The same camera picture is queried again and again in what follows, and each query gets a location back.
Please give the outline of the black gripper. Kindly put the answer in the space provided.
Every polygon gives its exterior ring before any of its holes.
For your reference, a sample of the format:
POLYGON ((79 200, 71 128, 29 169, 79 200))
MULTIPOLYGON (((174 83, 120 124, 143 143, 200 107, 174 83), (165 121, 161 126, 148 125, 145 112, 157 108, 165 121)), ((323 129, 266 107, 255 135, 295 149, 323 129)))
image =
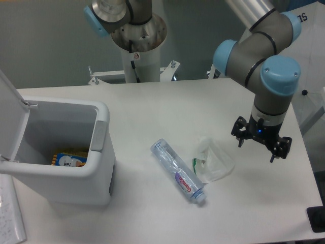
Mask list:
POLYGON ((238 147, 249 139, 266 145, 272 154, 270 163, 273 163, 274 159, 286 159, 290 152, 292 138, 279 136, 282 123, 283 114, 267 115, 261 112, 251 112, 249 122, 241 116, 237 118, 231 135, 238 140, 238 147))

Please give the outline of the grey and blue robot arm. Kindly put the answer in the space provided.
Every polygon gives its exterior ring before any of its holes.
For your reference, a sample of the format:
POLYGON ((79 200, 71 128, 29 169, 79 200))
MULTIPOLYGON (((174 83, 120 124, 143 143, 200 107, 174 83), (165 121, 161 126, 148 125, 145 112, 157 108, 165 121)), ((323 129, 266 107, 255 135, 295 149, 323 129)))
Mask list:
MULTIPOLYGON (((279 131, 301 68, 281 52, 299 37, 301 23, 293 13, 278 12, 270 1, 228 1, 228 5, 250 36, 242 42, 223 41, 212 63, 255 95, 250 119, 239 117, 231 134, 239 144, 252 139, 265 145, 272 158, 285 159, 292 139, 281 137, 279 131)), ((92 1, 84 15, 99 36, 111 36, 120 49, 126 82, 161 81, 160 47, 167 26, 153 13, 151 1, 92 1)))

